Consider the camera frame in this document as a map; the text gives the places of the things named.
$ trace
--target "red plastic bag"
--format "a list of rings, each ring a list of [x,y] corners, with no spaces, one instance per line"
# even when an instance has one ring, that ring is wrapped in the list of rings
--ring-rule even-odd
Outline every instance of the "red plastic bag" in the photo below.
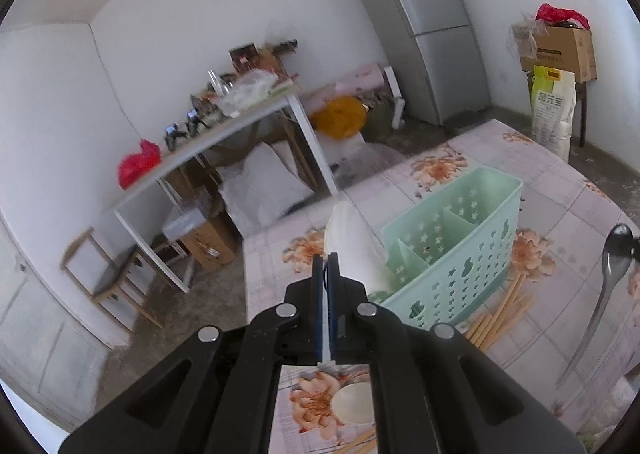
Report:
[[[577,24],[581,24],[584,29],[591,29],[587,17],[581,15],[576,10],[554,8],[551,4],[547,4],[546,2],[540,6],[538,14],[536,15],[536,20],[543,20],[550,24],[564,22],[565,20],[573,20],[576,21]]]
[[[161,161],[160,147],[155,143],[143,139],[140,142],[140,150],[142,152],[138,154],[124,156],[118,165],[118,183],[123,189],[129,188]]]

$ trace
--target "wooden chair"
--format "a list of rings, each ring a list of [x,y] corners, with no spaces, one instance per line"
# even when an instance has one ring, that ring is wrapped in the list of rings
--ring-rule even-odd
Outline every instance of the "wooden chair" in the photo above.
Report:
[[[123,286],[126,285],[131,291],[142,297],[142,299],[146,298],[145,294],[142,293],[140,288],[138,288],[129,278],[130,268],[134,265],[142,267],[142,264],[140,262],[141,260],[151,266],[151,268],[156,272],[158,277],[162,279],[162,281],[169,285],[172,284],[171,281],[166,278],[162,270],[160,270],[155,265],[155,263],[153,263],[153,261],[147,259],[146,255],[144,255],[142,250],[140,250],[137,246],[134,246],[131,249],[127,250],[118,258],[111,259],[111,257],[105,252],[104,248],[101,247],[100,244],[95,240],[93,233],[94,228],[89,227],[77,239],[69,244],[64,252],[64,255],[62,256],[62,260],[60,261],[60,270],[64,271],[69,276],[69,278],[85,293],[85,295],[89,297],[91,302],[93,302],[105,315],[107,315],[112,321],[123,328],[127,333],[133,334],[133,331],[127,328],[124,323],[116,319],[116,317],[114,317],[114,315],[102,305],[102,303],[108,298],[112,297],[117,299],[118,297],[122,297],[124,300],[126,300],[126,302],[131,304],[138,313],[149,320],[149,322],[152,322],[159,328],[163,329],[161,323],[159,323],[153,315],[148,313],[140,304],[138,304],[129,295],[129,293],[124,290]],[[95,248],[98,254],[100,254],[100,256],[108,265],[105,274],[102,276],[100,282],[97,285],[95,293],[91,293],[82,284],[82,282],[80,282],[78,277],[76,277],[76,275],[73,274],[73,272],[71,272],[71,270],[69,269],[69,263],[78,253],[78,250],[80,250],[82,245],[87,241],[91,243],[91,245]]]

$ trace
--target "refrigerator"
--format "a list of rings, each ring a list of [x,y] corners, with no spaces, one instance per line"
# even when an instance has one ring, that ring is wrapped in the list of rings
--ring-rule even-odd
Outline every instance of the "refrigerator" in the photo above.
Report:
[[[484,66],[462,0],[361,0],[411,116],[442,125],[489,104]]]

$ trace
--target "orange flower print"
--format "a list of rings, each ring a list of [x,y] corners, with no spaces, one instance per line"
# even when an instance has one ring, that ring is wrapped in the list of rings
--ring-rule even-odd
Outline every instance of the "orange flower print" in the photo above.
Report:
[[[502,135],[502,139],[508,141],[509,143],[535,143],[531,138],[516,130],[514,130],[513,132],[505,132]]]
[[[316,371],[311,380],[299,378],[298,385],[300,389],[291,391],[289,401],[300,432],[319,428],[323,439],[331,439],[342,425],[331,411],[331,400],[340,390],[340,382],[329,373]]]
[[[468,166],[464,156],[447,155],[440,158],[426,157],[419,159],[411,165],[413,171],[411,177],[416,180],[418,186],[431,191],[436,183],[442,185],[452,182],[462,174],[462,169]]]
[[[340,427],[344,423],[334,415],[331,400],[344,386],[370,381],[368,368],[362,366],[351,366],[351,369],[337,373],[318,369],[313,375],[303,374],[289,393],[291,415],[300,427],[299,432],[302,434],[319,429],[323,439],[335,437],[337,444],[340,444]]]
[[[606,199],[607,201],[611,200],[609,199],[609,196],[607,196],[602,190],[600,190],[596,185],[594,185],[590,181],[585,181],[584,186],[586,186],[591,192],[595,192],[602,199]]]
[[[290,262],[295,273],[311,273],[311,264],[314,261],[315,254],[326,258],[324,253],[324,228],[320,230],[311,228],[301,237],[291,241],[287,249],[282,253],[282,262]]]
[[[553,274],[556,262],[546,255],[549,244],[550,241],[542,239],[533,230],[517,230],[511,250],[509,280],[525,275],[535,281],[543,275],[548,277]]]
[[[640,300],[640,267],[636,267],[633,275],[629,278],[627,291],[633,300]]]

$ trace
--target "mint green utensil holder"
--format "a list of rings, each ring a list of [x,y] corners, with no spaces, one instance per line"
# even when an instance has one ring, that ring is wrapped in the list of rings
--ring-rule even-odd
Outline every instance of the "mint green utensil holder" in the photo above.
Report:
[[[386,225],[398,290],[382,306],[419,328],[468,318],[506,278],[521,191],[518,178],[480,167]]]

